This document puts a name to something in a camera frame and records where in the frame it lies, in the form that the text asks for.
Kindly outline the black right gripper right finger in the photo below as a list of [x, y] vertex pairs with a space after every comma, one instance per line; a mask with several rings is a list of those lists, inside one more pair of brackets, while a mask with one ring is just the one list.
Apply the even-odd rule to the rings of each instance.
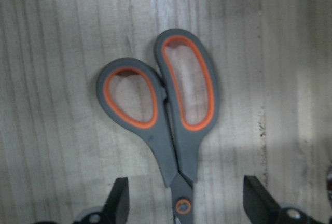
[[282, 208], [256, 176], [243, 179], [243, 208], [250, 223], [284, 223]]

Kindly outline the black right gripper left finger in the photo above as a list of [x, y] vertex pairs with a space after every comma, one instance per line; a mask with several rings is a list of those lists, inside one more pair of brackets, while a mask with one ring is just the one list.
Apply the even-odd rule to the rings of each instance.
[[125, 224], [129, 215], [129, 181], [117, 178], [101, 211], [101, 223]]

